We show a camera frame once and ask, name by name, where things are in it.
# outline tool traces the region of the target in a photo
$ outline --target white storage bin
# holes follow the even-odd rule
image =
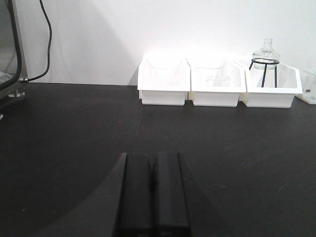
[[[245,68],[247,92],[240,95],[240,100],[247,107],[290,108],[294,95],[302,93],[299,70],[278,64],[277,88],[274,70],[267,70],[264,87],[261,87],[263,72],[254,67],[251,71]]]
[[[244,68],[231,60],[188,59],[191,66],[191,92],[194,105],[236,107],[246,92]]]
[[[310,105],[316,105],[316,70],[303,71],[301,73],[303,94],[296,97]]]
[[[145,56],[137,88],[143,104],[184,105],[190,91],[190,66],[186,59]]]

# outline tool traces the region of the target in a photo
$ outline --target cable connector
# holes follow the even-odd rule
[[[28,83],[29,79],[28,78],[20,78],[21,83]]]

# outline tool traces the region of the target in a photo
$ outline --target bottle neck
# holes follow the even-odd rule
[[[272,39],[265,39],[261,50],[267,51],[267,52],[273,52],[274,49],[272,48]]]

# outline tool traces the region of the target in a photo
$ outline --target black table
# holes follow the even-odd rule
[[[134,86],[26,90],[1,110],[0,236],[87,236],[78,220],[102,236],[97,205],[120,154],[160,151],[185,155],[234,236],[316,235],[315,106],[143,106]]]

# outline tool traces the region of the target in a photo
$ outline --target white wall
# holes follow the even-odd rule
[[[136,84],[146,52],[249,57],[273,38],[280,61],[316,68],[315,0],[43,0],[51,70],[39,81]],[[39,0],[16,0],[29,77],[46,66]]]

